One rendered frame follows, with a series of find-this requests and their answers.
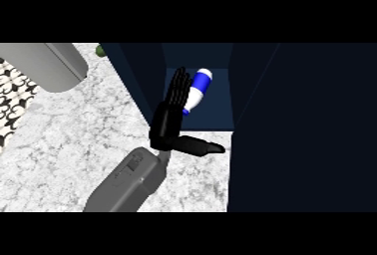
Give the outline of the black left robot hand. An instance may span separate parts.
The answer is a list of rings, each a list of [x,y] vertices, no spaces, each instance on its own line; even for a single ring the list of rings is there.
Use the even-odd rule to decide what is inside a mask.
[[[193,78],[187,68],[178,68],[166,100],[159,104],[151,124],[151,147],[162,151],[178,150],[196,156],[211,153],[225,153],[221,144],[209,142],[188,135],[181,135],[184,123],[184,110],[188,104]]]

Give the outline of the blue and white water bottle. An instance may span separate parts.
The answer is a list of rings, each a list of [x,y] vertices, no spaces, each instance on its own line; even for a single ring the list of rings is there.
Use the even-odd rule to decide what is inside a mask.
[[[191,110],[199,105],[205,97],[211,83],[212,83],[212,71],[206,68],[202,68],[197,70],[194,74],[193,84],[188,91],[188,101],[184,108],[185,116],[190,115]]]

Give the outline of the dark blue open cabinet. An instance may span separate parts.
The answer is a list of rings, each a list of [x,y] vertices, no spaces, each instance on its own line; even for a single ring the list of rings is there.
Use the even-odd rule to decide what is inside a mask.
[[[212,72],[199,106],[184,117],[188,131],[236,131],[280,48],[277,43],[106,43],[107,57],[147,120],[165,100],[178,68]]]

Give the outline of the grey rounded appliance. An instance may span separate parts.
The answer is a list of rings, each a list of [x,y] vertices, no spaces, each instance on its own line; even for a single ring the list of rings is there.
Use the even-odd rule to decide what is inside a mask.
[[[70,91],[89,65],[73,43],[0,43],[4,58],[51,93]]]

